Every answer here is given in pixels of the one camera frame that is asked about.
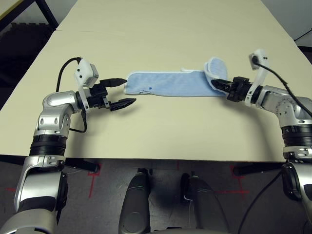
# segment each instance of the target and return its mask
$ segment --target black table leg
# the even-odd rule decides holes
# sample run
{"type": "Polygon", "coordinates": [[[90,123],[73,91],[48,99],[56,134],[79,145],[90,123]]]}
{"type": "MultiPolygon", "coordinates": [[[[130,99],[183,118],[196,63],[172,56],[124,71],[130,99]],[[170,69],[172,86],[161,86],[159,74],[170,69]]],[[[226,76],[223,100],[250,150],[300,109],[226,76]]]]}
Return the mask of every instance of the black table leg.
{"type": "Polygon", "coordinates": [[[249,166],[237,166],[233,168],[236,176],[244,176],[252,173],[266,172],[281,169],[284,162],[255,162],[249,166]]]}
{"type": "Polygon", "coordinates": [[[45,0],[36,0],[36,3],[40,8],[40,11],[43,13],[44,17],[47,19],[49,25],[55,30],[59,26],[59,23],[55,19],[45,0]]]}
{"type": "MultiPolygon", "coordinates": [[[[11,164],[23,165],[26,156],[15,156],[15,155],[0,155],[0,162],[7,162],[11,164]]],[[[84,158],[66,158],[66,167],[77,168],[92,173],[99,171],[99,165],[92,162],[87,162],[84,158]]]]}

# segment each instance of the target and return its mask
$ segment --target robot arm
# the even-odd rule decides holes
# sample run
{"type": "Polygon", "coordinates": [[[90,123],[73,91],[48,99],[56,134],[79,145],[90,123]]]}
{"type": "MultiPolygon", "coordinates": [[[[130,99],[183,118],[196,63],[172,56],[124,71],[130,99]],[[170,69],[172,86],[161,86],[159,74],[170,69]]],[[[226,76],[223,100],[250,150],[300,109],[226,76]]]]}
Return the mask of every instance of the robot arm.
{"type": "MultiPolygon", "coordinates": [[[[284,89],[250,83],[249,79],[235,77],[233,81],[214,79],[212,85],[228,93],[227,99],[244,101],[274,113],[282,130],[285,147],[282,166],[284,193],[292,200],[301,201],[312,222],[312,118],[284,89]]],[[[297,99],[311,112],[312,100],[297,99]]]]}
{"type": "Polygon", "coordinates": [[[56,92],[43,100],[43,111],[15,193],[17,214],[5,223],[0,234],[53,234],[67,200],[67,174],[62,169],[71,115],[80,111],[85,115],[94,107],[114,111],[136,100],[109,102],[106,87],[116,87],[127,81],[116,78],[94,84],[98,78],[95,66],[83,59],[75,78],[78,92],[56,92]]]}

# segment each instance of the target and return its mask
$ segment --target white table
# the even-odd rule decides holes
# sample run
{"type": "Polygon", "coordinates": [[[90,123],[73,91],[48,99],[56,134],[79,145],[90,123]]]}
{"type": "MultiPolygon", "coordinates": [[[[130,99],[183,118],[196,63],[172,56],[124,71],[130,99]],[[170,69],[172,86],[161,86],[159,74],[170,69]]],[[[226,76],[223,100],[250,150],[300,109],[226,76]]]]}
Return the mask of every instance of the white table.
{"type": "MultiPolygon", "coordinates": [[[[202,69],[225,60],[229,78],[254,79],[248,54],[264,48],[270,66],[297,96],[312,97],[312,66],[259,0],[79,0],[0,112],[0,154],[28,155],[43,98],[55,91],[64,62],[83,56],[99,78],[131,71],[202,69]]],[[[70,64],[61,91],[76,90],[70,64]]],[[[266,83],[282,88],[269,74],[266,83]]],[[[110,88],[108,99],[126,96],[110,88]]],[[[274,114],[220,97],[135,96],[116,112],[94,109],[85,134],[70,132],[67,157],[283,161],[274,114]]],[[[80,115],[72,126],[82,128],[80,115]]]]}

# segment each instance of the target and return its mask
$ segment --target wall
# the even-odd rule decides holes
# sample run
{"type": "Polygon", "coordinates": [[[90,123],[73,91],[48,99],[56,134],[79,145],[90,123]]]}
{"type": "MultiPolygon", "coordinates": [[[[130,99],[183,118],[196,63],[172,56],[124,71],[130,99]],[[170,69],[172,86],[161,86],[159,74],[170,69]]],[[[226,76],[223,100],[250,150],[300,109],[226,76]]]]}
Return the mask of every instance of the wall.
{"type": "MultiPolygon", "coordinates": [[[[312,28],[312,0],[262,0],[285,31],[296,39],[312,28]]],[[[312,32],[296,41],[312,47],[312,32]]]]}
{"type": "MultiPolygon", "coordinates": [[[[66,17],[76,1],[46,0],[59,23],[66,17]]],[[[293,39],[298,38],[312,28],[312,0],[262,0],[262,2],[293,39]]],[[[35,3],[30,5],[13,22],[47,23],[35,3]]],[[[297,45],[312,47],[312,32],[296,43],[297,45]]]]}
{"type": "MultiPolygon", "coordinates": [[[[45,0],[50,10],[52,11],[55,19],[60,23],[68,14],[70,9],[74,6],[77,0],[45,0]]],[[[19,16],[13,20],[15,23],[48,23],[37,4],[34,2],[19,16]]],[[[10,30],[9,25],[0,32],[0,35],[10,30]]]]}

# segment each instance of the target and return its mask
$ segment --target blue fabric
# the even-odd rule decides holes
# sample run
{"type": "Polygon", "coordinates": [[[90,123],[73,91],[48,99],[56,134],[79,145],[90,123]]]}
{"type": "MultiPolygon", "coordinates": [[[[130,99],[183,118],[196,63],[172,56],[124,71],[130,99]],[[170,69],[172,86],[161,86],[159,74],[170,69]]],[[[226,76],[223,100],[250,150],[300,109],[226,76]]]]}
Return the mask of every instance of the blue fabric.
{"type": "Polygon", "coordinates": [[[131,73],[124,92],[171,97],[225,96],[210,86],[204,71],[131,73]]]}

